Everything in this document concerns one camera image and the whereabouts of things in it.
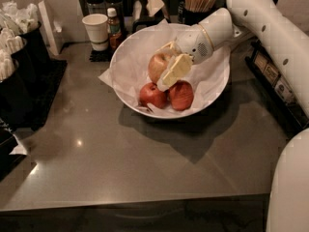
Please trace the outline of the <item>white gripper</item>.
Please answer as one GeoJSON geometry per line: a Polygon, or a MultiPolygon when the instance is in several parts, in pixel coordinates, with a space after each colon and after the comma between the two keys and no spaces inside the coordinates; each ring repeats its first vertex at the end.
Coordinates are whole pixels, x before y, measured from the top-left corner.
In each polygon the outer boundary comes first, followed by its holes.
{"type": "Polygon", "coordinates": [[[177,56],[171,58],[156,83],[160,91],[166,91],[190,72],[193,63],[200,64],[209,59],[213,54],[213,46],[206,30],[194,24],[182,31],[176,41],[165,44],[155,53],[177,56]]]}

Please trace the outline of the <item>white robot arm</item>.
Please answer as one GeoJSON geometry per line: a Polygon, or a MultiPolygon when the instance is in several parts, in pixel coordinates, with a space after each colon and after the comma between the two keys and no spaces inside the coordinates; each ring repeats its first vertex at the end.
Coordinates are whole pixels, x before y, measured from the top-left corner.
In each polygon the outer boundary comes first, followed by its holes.
{"type": "MultiPolygon", "coordinates": [[[[260,40],[309,116],[309,37],[272,0],[226,0],[224,8],[186,29],[169,45],[200,64],[245,31],[260,40]]],[[[309,232],[309,129],[289,141],[276,164],[266,232],[309,232]]]]}

